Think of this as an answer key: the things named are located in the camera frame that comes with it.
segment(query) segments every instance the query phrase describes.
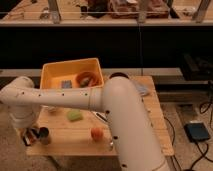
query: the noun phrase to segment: cable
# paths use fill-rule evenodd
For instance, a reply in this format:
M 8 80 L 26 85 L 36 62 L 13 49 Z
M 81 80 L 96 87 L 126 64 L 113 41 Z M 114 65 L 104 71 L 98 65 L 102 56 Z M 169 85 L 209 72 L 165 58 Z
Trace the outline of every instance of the cable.
M 174 126 L 172 125 L 172 123 L 171 123 L 171 121 L 167 118 L 167 117 L 165 117 L 164 116 L 164 119 L 169 123 L 169 125 L 170 125 L 170 127 L 172 128 L 172 145 L 174 145 L 174 142 L 175 142 L 175 128 L 174 128 Z M 173 167 L 174 167 L 174 169 L 177 171 L 177 168 L 176 168 L 176 166 L 175 166 L 175 162 L 176 162 L 176 164 L 177 164 L 177 166 L 178 166 L 178 169 L 181 171 L 182 170 L 182 168 L 181 168 L 181 166 L 180 166 L 180 163 L 178 162 L 178 160 L 177 160 L 177 158 L 176 158 L 176 156 L 174 155 L 174 156 L 172 156 L 171 157 L 171 161 L 172 161 L 172 165 L 173 165 Z
M 209 87 L 210 87 L 209 88 L 210 98 L 209 98 L 209 101 L 203 102 L 203 103 L 201 103 L 199 105 L 199 112 L 200 112 L 200 114 L 205 114 L 211 108 L 210 119 L 209 119 L 209 127 L 213 131 L 213 128 L 212 128 L 212 120 L 213 120 L 213 85 L 212 85 L 212 83 L 210 81 L 208 82 L 208 84 L 209 84 Z
M 198 150 L 200 151 L 200 153 L 203 154 L 203 151 L 201 150 L 201 148 L 200 148 L 200 146 L 199 146 L 198 143 L 196 144 L 196 147 L 198 148 Z M 205 155 L 204 158 L 205 158 L 206 160 L 208 160 L 209 162 L 212 162 L 212 163 L 213 163 L 213 160 L 210 159 L 209 157 L 207 157 L 206 155 Z
M 170 127 L 172 128 L 172 145 L 174 145 L 174 142 L 175 142 L 175 128 L 174 128 L 174 126 L 172 125 L 172 123 L 171 123 L 171 121 L 167 118 L 167 117 L 165 117 L 164 116 L 164 119 L 169 123 L 169 125 L 170 125 Z
M 186 169 L 184 171 L 194 171 L 193 168 L 194 166 L 202 159 L 206 156 L 206 154 L 208 153 L 209 151 L 209 144 L 206 144 L 206 150 L 204 153 L 201 154 L 200 157 L 198 157 L 192 164 L 191 164 L 191 167 L 189 169 Z

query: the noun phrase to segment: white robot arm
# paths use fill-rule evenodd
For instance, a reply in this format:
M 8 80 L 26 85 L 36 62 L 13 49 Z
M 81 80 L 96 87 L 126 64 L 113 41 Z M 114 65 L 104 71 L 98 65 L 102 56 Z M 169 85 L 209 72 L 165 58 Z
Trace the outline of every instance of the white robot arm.
M 33 88 L 28 77 L 18 77 L 0 92 L 10 107 L 13 125 L 27 128 L 36 123 L 35 105 L 95 110 L 106 114 L 123 171 L 169 171 L 141 97 L 127 78 L 113 77 L 103 88 Z

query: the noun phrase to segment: box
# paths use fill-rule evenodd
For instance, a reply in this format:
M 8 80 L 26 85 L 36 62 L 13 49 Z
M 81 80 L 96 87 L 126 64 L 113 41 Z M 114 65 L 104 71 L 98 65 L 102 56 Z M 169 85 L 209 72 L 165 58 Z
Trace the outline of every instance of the box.
M 86 58 L 79 60 L 70 60 L 43 65 L 41 73 L 41 89 L 58 89 L 61 88 L 63 81 L 70 80 L 72 88 L 78 88 L 76 76 L 82 72 L 93 72 L 98 83 L 93 87 L 102 87 L 104 80 L 98 58 Z
M 210 139 L 208 130 L 203 123 L 188 123 L 184 126 L 190 142 L 201 142 Z

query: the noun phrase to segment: wooden table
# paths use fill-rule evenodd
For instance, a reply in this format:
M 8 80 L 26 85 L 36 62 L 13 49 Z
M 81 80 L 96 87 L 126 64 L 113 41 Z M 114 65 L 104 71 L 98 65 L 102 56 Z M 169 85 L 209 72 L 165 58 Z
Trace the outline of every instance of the wooden table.
M 174 150 L 170 141 L 164 116 L 160 107 L 155 86 L 150 76 L 134 76 L 133 80 L 144 84 L 149 89 L 149 95 L 144 96 L 144 104 L 148 110 L 149 117 L 154 130 L 159 138 L 163 153 L 173 155 Z M 90 111 L 82 110 L 83 120 L 70 122 L 66 114 L 70 109 L 59 108 L 54 114 L 44 109 L 38 119 L 39 126 L 48 127 L 52 143 L 44 146 L 39 142 L 32 147 L 27 147 L 28 155 L 69 155 L 69 156 L 113 156 L 115 150 L 110 150 L 109 142 L 111 135 L 106 124 L 98 120 Z M 101 142 L 94 142 L 90 136 L 90 129 L 93 126 L 100 126 L 104 129 L 104 139 Z

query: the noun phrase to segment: orange plastic bin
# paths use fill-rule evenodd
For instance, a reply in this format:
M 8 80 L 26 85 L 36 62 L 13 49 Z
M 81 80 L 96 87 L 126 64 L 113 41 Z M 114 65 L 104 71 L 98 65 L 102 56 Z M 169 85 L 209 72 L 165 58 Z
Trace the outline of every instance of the orange plastic bin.
M 77 88 L 79 86 L 76 82 L 76 76 L 82 72 L 92 72 L 97 76 L 98 83 L 94 87 L 102 87 L 104 85 L 98 58 L 86 58 L 44 64 L 40 88 L 61 88 L 61 83 L 65 80 L 70 80 L 72 88 Z

